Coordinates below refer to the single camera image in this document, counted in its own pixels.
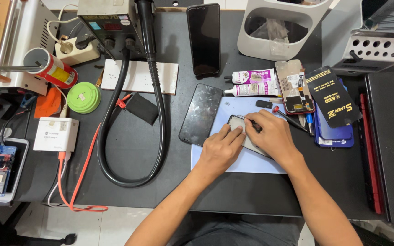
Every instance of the white paper sheet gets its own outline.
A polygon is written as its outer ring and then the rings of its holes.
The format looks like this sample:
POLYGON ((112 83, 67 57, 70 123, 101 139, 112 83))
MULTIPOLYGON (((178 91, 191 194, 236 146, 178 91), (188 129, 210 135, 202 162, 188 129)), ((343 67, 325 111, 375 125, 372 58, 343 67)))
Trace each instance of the white paper sheet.
MULTIPOLYGON (((104 64, 103 81, 101 89, 114 90, 117 85, 119 71, 121 69, 121 60, 116 62, 112 59, 106 59, 104 64)), ((179 65, 175 63, 156 62, 158 67, 159 81, 163 94, 175 95, 177 85, 177 73, 179 65)), ((126 81, 124 81, 123 91, 129 92, 150 92, 154 93, 151 85, 150 70, 148 62, 130 61, 126 81)))
MULTIPOLYGON (((231 115, 246 115, 263 109, 255 106, 257 100, 268 100, 268 98, 223 97, 220 102, 217 115, 215 116, 210 135, 219 132, 222 126, 227 123, 231 115)), ((274 103, 273 107, 274 106, 279 106, 279 110, 285 113, 285 109, 282 104, 274 103)), ((194 144, 191 145, 191 170, 199 160, 201 151, 202 147, 194 144)), ((285 170, 283 170, 274 160, 247 148, 243 148, 237 161, 227 169, 227 172, 286 173, 285 170)))

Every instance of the plastic bag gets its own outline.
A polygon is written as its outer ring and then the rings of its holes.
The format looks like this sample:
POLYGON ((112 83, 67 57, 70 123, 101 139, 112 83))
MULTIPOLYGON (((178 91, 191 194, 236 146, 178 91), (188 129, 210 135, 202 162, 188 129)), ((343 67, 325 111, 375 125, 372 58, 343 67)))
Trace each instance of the plastic bag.
POLYGON ((267 21, 250 36, 270 40, 271 54, 284 56, 288 52, 288 44, 290 43, 288 32, 284 21, 267 18, 267 21))

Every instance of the white glue tube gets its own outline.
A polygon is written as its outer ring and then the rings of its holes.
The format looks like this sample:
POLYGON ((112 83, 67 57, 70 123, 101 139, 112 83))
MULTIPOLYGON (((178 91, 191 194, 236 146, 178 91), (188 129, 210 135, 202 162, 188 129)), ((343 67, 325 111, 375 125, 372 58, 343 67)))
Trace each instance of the white glue tube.
POLYGON ((240 85, 276 80, 275 70, 273 68, 266 70, 233 72, 232 76, 225 76, 224 78, 232 80, 232 83, 234 84, 240 85))
POLYGON ((269 95, 280 97, 281 94, 277 88, 276 81, 246 85, 234 85, 232 89, 225 90, 225 93, 233 94, 235 97, 250 95, 269 95))

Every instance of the forearm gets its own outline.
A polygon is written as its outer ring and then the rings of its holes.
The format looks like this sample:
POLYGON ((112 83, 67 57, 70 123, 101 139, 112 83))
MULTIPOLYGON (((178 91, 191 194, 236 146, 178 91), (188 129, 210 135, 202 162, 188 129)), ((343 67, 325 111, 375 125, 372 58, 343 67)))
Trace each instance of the forearm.
POLYGON ((126 246, 165 246, 195 200, 208 186, 196 171, 170 193, 133 232, 126 246))
POLYGON ((288 176, 293 184, 303 217, 322 246, 362 245, 343 211, 308 169, 305 161, 288 176))

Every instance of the black sponge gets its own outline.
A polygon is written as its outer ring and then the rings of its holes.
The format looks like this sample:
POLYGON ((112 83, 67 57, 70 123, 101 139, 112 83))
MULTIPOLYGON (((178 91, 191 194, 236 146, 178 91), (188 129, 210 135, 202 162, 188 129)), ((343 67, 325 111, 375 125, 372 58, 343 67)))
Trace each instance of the black sponge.
POLYGON ((157 106, 143 98, 138 92, 131 97, 130 102, 126 105, 126 109, 150 125, 155 123, 159 115, 157 106))

